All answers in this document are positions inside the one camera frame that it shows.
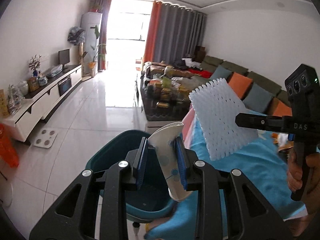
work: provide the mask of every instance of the red plastic bag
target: red plastic bag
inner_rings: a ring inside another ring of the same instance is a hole
[[[19,157],[12,146],[8,134],[4,130],[3,124],[0,124],[0,156],[11,168],[18,167]]]

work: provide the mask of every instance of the white wall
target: white wall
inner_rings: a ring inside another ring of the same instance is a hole
[[[301,63],[320,75],[320,16],[276,10],[213,13],[203,46],[207,55],[247,67],[284,87]]]
[[[69,29],[79,26],[90,0],[12,0],[0,19],[0,89],[28,78],[34,55],[47,56],[41,70],[58,63],[58,51],[70,50],[78,63],[77,47],[67,42]]]

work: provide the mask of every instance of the curtain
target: curtain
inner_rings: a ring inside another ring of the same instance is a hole
[[[193,55],[196,46],[202,45],[206,14],[161,3],[159,17],[152,61],[171,64],[187,54]]]
[[[99,44],[107,43],[107,23],[111,1],[112,0],[91,0],[92,4],[98,4],[101,6],[101,10],[99,10],[99,13],[102,13]],[[98,57],[98,70],[106,69],[106,53],[106,46],[99,46],[99,54],[102,54],[103,56]]]
[[[148,35],[146,40],[146,49],[144,52],[142,65],[147,61],[153,60],[153,54],[154,54],[155,44],[156,44],[156,35],[157,35],[158,23],[159,23],[160,12],[161,12],[161,4],[162,4],[161,2],[156,2],[156,1],[153,2],[151,15],[150,15]]]

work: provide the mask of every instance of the white tile floor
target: white tile floor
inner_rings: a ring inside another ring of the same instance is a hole
[[[39,123],[30,135],[32,140],[42,128],[57,128],[51,148],[14,142],[19,167],[11,169],[0,159],[0,171],[13,185],[12,204],[4,209],[25,238],[100,148],[122,131],[137,128],[132,108],[135,75],[132,72],[115,80],[115,72],[104,71],[81,83],[49,122]],[[144,225],[136,238],[128,222],[128,233],[129,239],[143,239]]]

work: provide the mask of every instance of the computer monitor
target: computer monitor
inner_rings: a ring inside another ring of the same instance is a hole
[[[65,64],[70,62],[70,50],[65,49],[58,52],[59,54],[59,64],[63,65],[63,68],[65,68]]]

